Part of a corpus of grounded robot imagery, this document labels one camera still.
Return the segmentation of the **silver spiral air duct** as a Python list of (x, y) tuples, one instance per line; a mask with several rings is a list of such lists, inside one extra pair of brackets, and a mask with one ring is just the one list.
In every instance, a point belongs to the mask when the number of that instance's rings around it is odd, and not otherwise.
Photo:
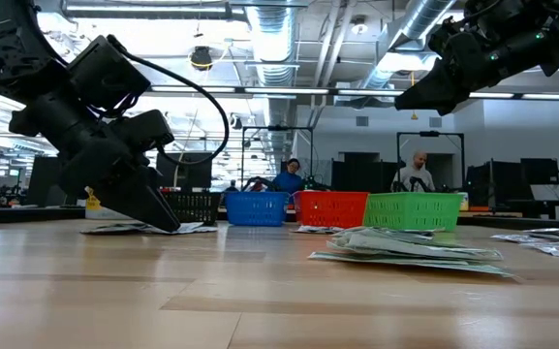
[(429, 32), (456, 0), (410, 0), (405, 15), (387, 23), (377, 40), (377, 62), (361, 81), (360, 89), (382, 89), (398, 71), (411, 71), (419, 61)]
[(293, 86), (297, 9), (278, 6), (247, 7), (251, 43), (260, 85)]

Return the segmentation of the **black ceiling dome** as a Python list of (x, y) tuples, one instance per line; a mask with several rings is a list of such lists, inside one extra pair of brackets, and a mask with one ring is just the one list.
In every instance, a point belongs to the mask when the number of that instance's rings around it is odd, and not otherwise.
[(190, 57), (190, 65), (198, 71), (209, 71), (213, 65), (210, 47), (194, 47)]

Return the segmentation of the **red plastic basket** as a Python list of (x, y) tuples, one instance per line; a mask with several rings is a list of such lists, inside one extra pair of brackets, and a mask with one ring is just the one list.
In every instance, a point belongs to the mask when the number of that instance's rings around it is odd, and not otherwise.
[(294, 195), (301, 225), (353, 228), (363, 222), (367, 192), (299, 191)]

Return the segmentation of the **small black monitor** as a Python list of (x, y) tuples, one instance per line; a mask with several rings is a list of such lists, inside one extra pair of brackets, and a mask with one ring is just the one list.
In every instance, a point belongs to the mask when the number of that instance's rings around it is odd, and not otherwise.
[(521, 158), (524, 178), (530, 185), (558, 185), (559, 167), (553, 158)]

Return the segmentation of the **large black monitor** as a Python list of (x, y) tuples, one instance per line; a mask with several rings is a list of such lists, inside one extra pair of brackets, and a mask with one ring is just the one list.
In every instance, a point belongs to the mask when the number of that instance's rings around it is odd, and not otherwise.
[(520, 163), (490, 160), (467, 169), (464, 189), (470, 206), (508, 207), (511, 200), (526, 198)]

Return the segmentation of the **green plastic basket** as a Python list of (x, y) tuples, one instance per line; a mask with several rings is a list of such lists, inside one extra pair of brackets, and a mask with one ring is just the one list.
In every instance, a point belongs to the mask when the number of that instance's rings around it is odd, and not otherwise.
[(455, 229), (463, 197), (459, 194), (399, 192), (370, 194), (363, 225), (393, 230)]

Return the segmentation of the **pile of paper banknotes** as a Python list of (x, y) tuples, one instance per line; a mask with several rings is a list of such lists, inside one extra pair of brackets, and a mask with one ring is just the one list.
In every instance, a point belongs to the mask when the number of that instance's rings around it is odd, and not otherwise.
[(441, 270), (462, 270), (485, 274), (494, 274), (504, 277), (513, 277), (513, 274), (505, 270), (499, 269), (491, 265), (473, 263), (464, 260), (434, 260), (434, 259), (416, 259), (406, 257), (380, 257), (344, 253), (330, 252), (313, 252), (308, 258), (318, 261), (337, 261), (346, 263), (363, 263), (363, 264), (381, 264), (394, 266), (413, 266), (424, 267)]

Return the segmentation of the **yellow hanging tag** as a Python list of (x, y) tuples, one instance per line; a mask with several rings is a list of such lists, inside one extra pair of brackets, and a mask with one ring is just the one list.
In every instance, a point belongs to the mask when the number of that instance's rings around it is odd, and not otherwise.
[[(411, 72), (411, 74), (410, 74), (410, 79), (411, 79), (411, 87), (412, 87), (412, 86), (415, 85), (415, 82), (416, 82), (416, 80), (415, 80), (415, 72), (414, 72), (414, 71)], [(419, 117), (417, 116), (415, 110), (412, 111), (411, 120), (419, 120)]]

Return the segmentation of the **blue plastic basket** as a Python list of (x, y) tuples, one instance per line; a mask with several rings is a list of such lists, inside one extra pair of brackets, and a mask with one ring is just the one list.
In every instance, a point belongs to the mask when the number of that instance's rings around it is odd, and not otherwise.
[(284, 192), (231, 192), (225, 196), (227, 217), (235, 226), (282, 226), (290, 195)]

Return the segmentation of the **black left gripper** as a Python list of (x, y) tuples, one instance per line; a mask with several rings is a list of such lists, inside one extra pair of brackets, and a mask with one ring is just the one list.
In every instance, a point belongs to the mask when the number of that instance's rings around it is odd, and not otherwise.
[(10, 131), (41, 135), (57, 149), (65, 192), (90, 187), (103, 207), (175, 231), (180, 222), (159, 190), (160, 175), (141, 160), (134, 126), (130, 117), (105, 122), (77, 98), (45, 94), (13, 113)]

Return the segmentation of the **black gantry frame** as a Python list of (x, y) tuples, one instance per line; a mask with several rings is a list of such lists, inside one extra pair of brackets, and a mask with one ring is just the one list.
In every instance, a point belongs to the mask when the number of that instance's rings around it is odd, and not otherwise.
[(438, 132), (438, 131), (419, 131), (419, 132), (397, 132), (395, 134), (395, 145), (396, 145), (396, 171), (399, 174), (402, 165), (402, 158), (401, 158), (401, 148), (403, 145), (400, 144), (402, 136), (416, 136), (420, 138), (438, 138), (438, 137), (445, 137), (450, 141), (450, 137), (458, 137), (460, 141), (460, 174), (461, 174), (461, 184), (458, 187), (450, 190), (462, 190), (463, 187), (467, 184), (467, 177), (466, 177), (466, 153), (465, 153), (465, 136), (464, 133), (449, 133), (449, 132)]
[(297, 127), (297, 126), (285, 126), (285, 125), (270, 125), (270, 126), (244, 126), (242, 129), (242, 142), (241, 142), (241, 168), (240, 168), (240, 181), (241, 181), (241, 192), (245, 192), (250, 186), (259, 182), (261, 185), (265, 186), (268, 190), (279, 192), (282, 187), (278, 185), (274, 179), (267, 179), (261, 176), (253, 176), (247, 181), (244, 181), (244, 150), (245, 150), (245, 133), (248, 130), (256, 131), (270, 131), (270, 132), (288, 132), (288, 131), (307, 131), (309, 133), (310, 142), (310, 156), (314, 155), (314, 128), (313, 127)]

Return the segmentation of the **black partition panel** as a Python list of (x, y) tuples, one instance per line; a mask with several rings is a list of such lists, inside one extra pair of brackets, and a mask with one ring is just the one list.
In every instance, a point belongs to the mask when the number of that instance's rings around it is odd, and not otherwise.
[(336, 191), (388, 193), (397, 165), (391, 162), (332, 162), (331, 187)]

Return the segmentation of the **black aluminium table frame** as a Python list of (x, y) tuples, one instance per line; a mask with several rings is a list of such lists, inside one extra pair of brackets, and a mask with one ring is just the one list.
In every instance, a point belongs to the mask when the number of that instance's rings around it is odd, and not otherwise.
[[(84, 208), (0, 208), (0, 224), (84, 218)], [(501, 215), (460, 216), (457, 219), (457, 224), (462, 226), (481, 226), (509, 230), (559, 228), (559, 220), (517, 218)]]

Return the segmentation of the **black computer monitor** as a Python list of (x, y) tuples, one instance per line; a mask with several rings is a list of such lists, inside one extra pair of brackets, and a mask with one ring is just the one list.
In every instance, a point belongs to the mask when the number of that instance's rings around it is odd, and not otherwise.
[(212, 180), (212, 163), (206, 162), (195, 166), (176, 165), (164, 155), (158, 154), (156, 169), (161, 174), (159, 185), (178, 187), (185, 190), (192, 188), (209, 189)]

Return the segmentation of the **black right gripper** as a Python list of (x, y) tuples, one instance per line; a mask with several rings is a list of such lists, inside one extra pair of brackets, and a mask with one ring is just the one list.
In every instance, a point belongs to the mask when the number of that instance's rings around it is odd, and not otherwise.
[(438, 58), (432, 70), (397, 96), (396, 108), (447, 115), (471, 92), (539, 66), (551, 77), (559, 70), (559, 24), (553, 18), (499, 42), (487, 42), (474, 28), (457, 23), (455, 56)]

